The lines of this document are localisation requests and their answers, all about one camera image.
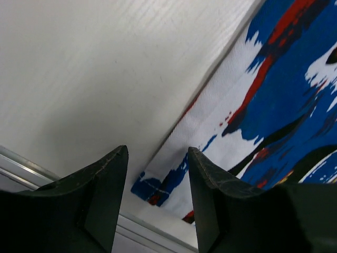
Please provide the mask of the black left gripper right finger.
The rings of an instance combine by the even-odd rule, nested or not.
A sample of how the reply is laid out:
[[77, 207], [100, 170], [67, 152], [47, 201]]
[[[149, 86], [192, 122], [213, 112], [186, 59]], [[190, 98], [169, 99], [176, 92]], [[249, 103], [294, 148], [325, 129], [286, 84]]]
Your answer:
[[199, 252], [336, 252], [336, 185], [263, 190], [187, 154]]

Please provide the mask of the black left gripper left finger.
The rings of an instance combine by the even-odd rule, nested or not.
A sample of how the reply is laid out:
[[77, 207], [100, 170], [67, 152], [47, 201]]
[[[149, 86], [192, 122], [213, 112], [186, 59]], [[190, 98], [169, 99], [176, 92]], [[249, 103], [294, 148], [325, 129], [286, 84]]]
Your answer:
[[121, 145], [35, 190], [2, 190], [1, 252], [111, 252], [127, 165]]

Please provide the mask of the blue white red patterned trousers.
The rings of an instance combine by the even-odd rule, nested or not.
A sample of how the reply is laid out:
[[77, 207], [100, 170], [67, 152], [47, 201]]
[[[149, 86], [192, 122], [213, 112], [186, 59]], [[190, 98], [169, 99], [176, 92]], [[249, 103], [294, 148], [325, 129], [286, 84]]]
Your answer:
[[131, 191], [194, 223], [189, 147], [267, 190], [336, 183], [336, 1], [266, 1]]

